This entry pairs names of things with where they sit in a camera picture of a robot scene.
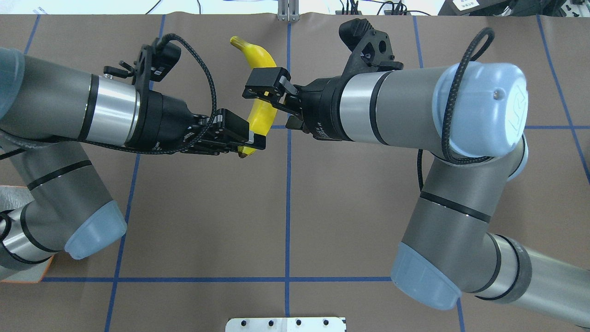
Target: black bracket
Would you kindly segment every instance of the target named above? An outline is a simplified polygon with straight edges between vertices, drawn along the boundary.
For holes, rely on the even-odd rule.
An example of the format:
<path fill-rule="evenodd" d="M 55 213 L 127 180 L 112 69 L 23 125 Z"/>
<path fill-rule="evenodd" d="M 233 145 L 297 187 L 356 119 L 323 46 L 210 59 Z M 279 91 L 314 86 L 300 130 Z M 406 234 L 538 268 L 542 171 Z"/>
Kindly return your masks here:
<path fill-rule="evenodd" d="M 367 19 L 355 18 L 344 22 L 338 34 L 352 52 L 341 76 L 344 83 L 357 74 L 404 68 L 403 63 L 394 61 L 387 33 L 375 30 Z"/>
<path fill-rule="evenodd" d="M 290 79 L 291 75 L 282 67 L 254 68 L 246 82 L 242 97 L 261 99 L 276 109 L 300 117 L 300 109 L 289 108 L 280 102 L 285 94 L 288 96 L 298 94 L 297 88 L 291 84 Z"/>

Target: white label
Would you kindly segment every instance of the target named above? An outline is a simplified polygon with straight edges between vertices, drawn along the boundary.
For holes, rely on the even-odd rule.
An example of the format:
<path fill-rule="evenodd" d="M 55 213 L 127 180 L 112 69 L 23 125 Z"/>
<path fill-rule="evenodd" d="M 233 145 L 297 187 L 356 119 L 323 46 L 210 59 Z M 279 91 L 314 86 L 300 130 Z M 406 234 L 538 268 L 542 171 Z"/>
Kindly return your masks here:
<path fill-rule="evenodd" d="M 466 11 L 470 8 L 479 6 L 477 0 L 453 0 L 453 3 L 460 11 Z"/>

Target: black stripe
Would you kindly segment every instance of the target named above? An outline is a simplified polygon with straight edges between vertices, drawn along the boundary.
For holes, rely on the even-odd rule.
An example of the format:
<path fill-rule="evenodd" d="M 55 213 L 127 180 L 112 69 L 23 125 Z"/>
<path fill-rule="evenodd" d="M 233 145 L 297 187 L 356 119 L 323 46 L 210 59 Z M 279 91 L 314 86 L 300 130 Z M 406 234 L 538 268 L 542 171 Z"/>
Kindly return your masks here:
<path fill-rule="evenodd" d="M 514 288 L 514 286 L 516 286 L 516 283 L 518 282 L 518 277 L 520 275 L 520 258 L 518 256 L 518 253 L 516 252 L 516 248 L 514 247 L 514 244 L 512 244 L 512 242 L 507 237 L 502 236 L 502 235 L 498 235 L 498 236 L 500 236 L 501 238 L 506 240 L 506 242 L 508 242 L 508 244 L 512 247 L 512 250 L 514 251 L 514 255 L 516 256 L 516 276 L 514 278 L 514 282 L 510 286 L 510 288 L 508 288 L 508 290 L 506 292 L 504 292 L 503 294 L 496 296 L 496 297 L 490 297 L 490 298 L 476 296 L 476 298 L 478 298 L 480 300 L 484 300 L 484 301 L 495 301 L 495 300 L 499 300 L 499 299 L 505 297 L 506 295 L 508 295 L 510 292 L 512 292 L 512 289 Z"/>
<path fill-rule="evenodd" d="M 490 223 L 491 217 L 483 212 L 479 212 L 477 210 L 473 210 L 471 207 L 467 207 L 465 205 L 459 204 L 454 201 L 449 201 L 446 198 L 442 198 L 440 196 L 433 195 L 431 193 L 427 193 L 426 191 L 420 192 L 420 198 L 424 198 L 425 200 L 429 200 L 433 203 L 437 203 L 444 207 L 448 207 L 451 210 L 455 210 L 462 214 L 467 214 L 471 217 L 481 220 L 482 222 Z"/>
<path fill-rule="evenodd" d="M 494 243 L 494 247 L 496 248 L 496 268 L 494 270 L 494 274 L 491 276 L 490 280 L 487 282 L 487 284 L 485 284 L 484 287 L 481 287 L 480 289 L 474 291 L 474 292 L 469 292 L 469 293 L 480 293 L 485 291 L 486 289 L 490 288 L 490 286 L 492 286 L 492 284 L 494 284 L 494 282 L 496 282 L 496 279 L 498 278 L 498 274 L 500 274 L 500 266 L 502 265 L 502 254 L 500 253 L 500 246 L 498 246 L 498 241 L 496 241 L 496 239 L 494 238 L 494 236 L 490 233 L 486 233 L 490 238 L 491 241 Z"/>
<path fill-rule="evenodd" d="M 51 180 L 53 180 L 53 179 L 55 179 L 57 177 L 60 177 L 60 176 L 62 176 L 64 174 L 66 174 L 66 173 L 69 173 L 69 172 L 72 172 L 74 170 L 77 170 L 78 168 L 82 168 L 82 167 L 86 167 L 86 166 L 91 166 L 91 165 L 92 165 L 92 163 L 90 162 L 90 160 L 84 160 L 84 161 L 77 162 L 75 164 L 71 164 L 69 166 L 60 168 L 57 171 L 53 171 L 53 172 L 51 172 L 51 173 L 49 173 L 49 174 L 47 174 L 45 176 L 42 176 L 42 177 L 36 179 L 35 181 L 29 183 L 27 185 L 27 188 L 29 188 L 29 190 L 33 190 L 33 189 L 39 187 L 41 184 L 44 184 L 46 182 L 49 182 L 49 181 L 51 181 Z"/>
<path fill-rule="evenodd" d="M 88 94 L 88 102 L 86 103 L 86 114 L 84 115 L 84 122 L 80 129 L 79 141 L 85 141 L 90 132 L 90 125 L 94 118 L 94 108 L 96 107 L 96 98 L 99 94 L 99 77 L 91 75 L 90 77 L 90 93 Z"/>
<path fill-rule="evenodd" d="M 6 222 L 6 226 L 4 226 L 4 231 L 2 231 L 2 234 L 0 235 L 0 242 L 4 241 L 4 238 L 8 236 L 8 233 L 10 233 L 10 228 L 12 227 L 12 218 L 8 216 L 8 213 L 10 213 L 10 211 L 12 210 L 6 210 L 0 213 L 0 220 L 3 219 Z"/>
<path fill-rule="evenodd" d="M 27 259 L 24 259 L 24 258 L 20 257 L 20 256 L 19 256 L 19 255 L 17 255 L 16 253 L 12 253 L 12 252 L 10 252 L 10 251 L 8 250 L 8 248 L 6 248 L 6 246 L 4 245 L 4 242 L 0 242 L 0 245 L 2 245 L 2 248 L 4 249 L 4 251 L 6 251 L 6 253 L 7 253 L 7 254 L 8 254 L 10 257 L 12 257 L 12 258 L 13 258 L 15 261 L 17 261 L 17 262 L 21 262 L 21 263 L 23 263 L 23 264 L 29 264 L 29 265 L 36 265 L 36 264 L 41 264 L 41 263 L 43 263 L 43 262 L 46 262 L 46 261 L 47 261 L 49 258 L 51 258 L 51 256 L 49 256 L 49 257 L 47 257 L 47 258 L 45 258 L 45 259 L 42 259 L 42 260 L 40 260 L 40 261 L 29 261 L 29 260 L 27 260 Z"/>
<path fill-rule="evenodd" d="M 525 159 L 525 153 L 526 153 L 526 141 L 525 141 L 525 135 L 523 134 L 522 137 L 520 138 L 520 140 L 523 142 L 524 147 L 522 149 L 522 156 L 520 156 L 520 162 L 518 164 L 518 167 L 516 167 L 514 169 L 514 171 L 512 171 L 512 173 L 510 173 L 510 175 L 508 175 L 508 177 L 511 177 L 514 173 L 516 173 L 516 171 L 518 171 L 518 169 L 520 168 L 520 165 L 522 164 L 522 161 Z"/>
<path fill-rule="evenodd" d="M 379 133 L 379 129 L 377 128 L 377 118 L 376 118 L 377 95 L 379 94 L 379 89 L 381 89 L 381 84 L 383 84 L 383 81 L 391 73 L 392 73 L 392 71 L 389 71 L 389 72 L 383 74 L 383 76 L 381 76 L 379 78 L 379 80 L 377 81 L 377 84 L 375 84 L 375 87 L 373 88 L 373 93 L 371 94 L 371 102 L 369 103 L 369 117 L 371 119 L 371 128 L 373 129 L 373 134 L 375 135 L 375 138 L 379 142 L 381 142 L 381 144 L 384 144 L 384 145 L 389 145 L 389 144 L 387 144 L 383 140 L 383 137 L 381 137 L 381 134 Z"/>
<path fill-rule="evenodd" d="M 29 207 L 29 204 L 27 204 L 21 212 L 21 228 L 22 228 L 22 232 L 24 233 L 24 235 L 27 237 L 27 239 L 29 240 L 29 242 L 31 242 L 35 247 L 46 251 L 46 252 L 60 252 L 61 250 L 51 250 L 49 248 L 47 248 L 46 246 L 40 244 L 31 234 L 31 232 L 29 231 L 29 227 L 27 226 L 27 218 L 25 217 L 26 211 L 27 211 L 27 207 Z"/>

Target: banana tip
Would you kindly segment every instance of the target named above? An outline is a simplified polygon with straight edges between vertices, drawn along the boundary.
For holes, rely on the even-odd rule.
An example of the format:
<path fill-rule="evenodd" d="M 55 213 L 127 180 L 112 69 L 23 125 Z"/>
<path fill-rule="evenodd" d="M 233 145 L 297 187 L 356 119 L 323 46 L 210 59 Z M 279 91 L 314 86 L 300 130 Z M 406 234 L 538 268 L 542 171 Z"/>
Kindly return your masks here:
<path fill-rule="evenodd" d="M 241 50 L 248 44 L 248 42 L 235 35 L 230 38 L 230 44 Z"/>

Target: white metal plate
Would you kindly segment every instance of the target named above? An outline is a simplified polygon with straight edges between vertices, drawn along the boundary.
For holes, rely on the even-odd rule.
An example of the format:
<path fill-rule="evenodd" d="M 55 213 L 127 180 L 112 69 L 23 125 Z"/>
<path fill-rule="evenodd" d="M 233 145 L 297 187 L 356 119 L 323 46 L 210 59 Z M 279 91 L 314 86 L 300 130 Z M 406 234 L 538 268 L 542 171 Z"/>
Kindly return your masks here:
<path fill-rule="evenodd" d="M 340 317 L 233 318 L 225 332 L 346 332 Z"/>

